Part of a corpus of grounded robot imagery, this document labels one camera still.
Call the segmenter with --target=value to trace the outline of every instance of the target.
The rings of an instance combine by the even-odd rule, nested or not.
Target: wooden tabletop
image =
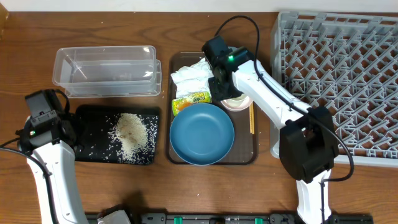
[[[169,61],[178,52],[200,51],[220,24],[234,14],[149,12],[12,12],[0,41],[0,142],[15,137],[29,110],[24,96],[55,88],[55,54],[62,47],[153,45],[162,62],[162,93],[145,98],[72,99],[82,104],[147,105],[161,108],[154,164],[132,166],[76,162],[80,197],[86,212],[126,202],[138,212],[149,208],[183,213],[295,212],[296,183],[269,152],[269,120],[258,111],[259,155],[248,166],[177,166],[165,156]],[[277,13],[250,13],[259,24],[259,60],[270,72],[270,33]],[[244,20],[222,31],[230,45],[254,50],[256,32]],[[348,172],[336,165],[332,176]],[[370,214],[376,223],[398,223],[398,169],[356,166],[354,176],[329,187],[334,213]],[[40,223],[31,170],[20,156],[0,152],[0,222]]]

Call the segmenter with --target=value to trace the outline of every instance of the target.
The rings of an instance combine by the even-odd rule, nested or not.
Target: blue plate
[[[229,116],[215,105],[191,105],[174,118],[170,142],[185,162],[210,165],[220,161],[234,143],[234,126]]]

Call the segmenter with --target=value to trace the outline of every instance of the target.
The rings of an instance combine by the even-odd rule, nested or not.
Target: wire
[[[32,162],[34,162],[43,172],[43,177],[45,179],[45,185],[47,187],[47,195],[49,197],[49,205],[50,205],[50,214],[51,214],[51,219],[52,219],[52,223],[53,224],[57,224],[57,215],[55,214],[55,206],[54,206],[54,199],[53,199],[53,195],[52,195],[52,190],[51,190],[51,181],[50,181],[50,172],[48,172],[46,170],[46,168],[35,158],[28,156],[20,151],[17,150],[13,150],[13,149],[8,149],[5,148],[4,146],[14,142],[14,141],[18,141],[19,138],[15,138],[13,140],[7,141],[4,144],[0,145],[0,151],[5,151],[5,152],[11,152],[20,156],[23,156],[27,159],[30,159]]]
[[[262,74],[259,72],[258,68],[257,68],[257,55],[258,55],[258,51],[259,51],[259,44],[260,44],[260,30],[258,25],[256,24],[256,22],[248,17],[248,16],[243,16],[243,15],[238,15],[238,16],[233,16],[229,19],[227,19],[221,26],[220,28],[218,28],[215,36],[218,35],[218,33],[220,33],[221,29],[229,22],[232,21],[233,19],[237,19],[237,18],[243,18],[243,19],[247,19],[250,22],[253,23],[254,27],[256,28],[257,31],[257,42],[256,42],[256,51],[254,53],[254,70],[257,73],[257,76],[259,77],[259,79],[265,84],[265,86],[270,89],[270,91],[275,94],[275,96],[277,96],[280,100],[282,100],[286,105],[288,105],[291,109],[297,111],[298,113],[302,114],[303,116],[307,116],[309,119],[311,119],[315,124],[319,125],[321,128],[323,128],[326,132],[328,132],[329,134],[331,134],[333,137],[335,137],[337,139],[337,141],[341,144],[341,146],[343,147],[343,149],[345,150],[347,156],[348,156],[348,160],[349,160],[349,173],[344,176],[344,177],[340,177],[340,178],[335,178],[335,179],[323,179],[320,182],[321,185],[321,200],[322,200],[322,207],[321,207],[321,211],[322,211],[322,223],[325,222],[325,202],[324,202],[324,189],[325,189],[325,182],[340,182],[340,181],[344,181],[349,179],[353,174],[354,174],[354,160],[353,157],[351,155],[351,153],[349,152],[346,144],[343,142],[343,140],[341,140],[341,138],[339,136],[336,135],[336,133],[334,131],[331,131],[330,129],[328,129],[322,122],[320,122],[319,120],[317,120],[315,117],[311,116],[310,114],[306,113],[305,111],[302,111],[300,108],[296,107],[292,102],[290,102],[288,99],[284,98],[281,94],[279,94],[269,83],[267,83],[267,81],[265,81],[264,77],[262,76]]]

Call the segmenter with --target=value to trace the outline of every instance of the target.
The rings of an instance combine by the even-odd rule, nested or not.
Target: yellow packet
[[[172,100],[172,109],[174,116],[176,116],[184,108],[195,103],[211,103],[210,93],[194,93],[185,98]]]

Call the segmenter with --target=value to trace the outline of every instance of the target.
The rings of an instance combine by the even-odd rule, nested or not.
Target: white cloth
[[[191,67],[184,66],[175,73],[171,74],[173,82],[177,86],[175,98],[183,98],[193,93],[208,91],[208,79],[213,77],[209,63],[202,58],[198,63]]]

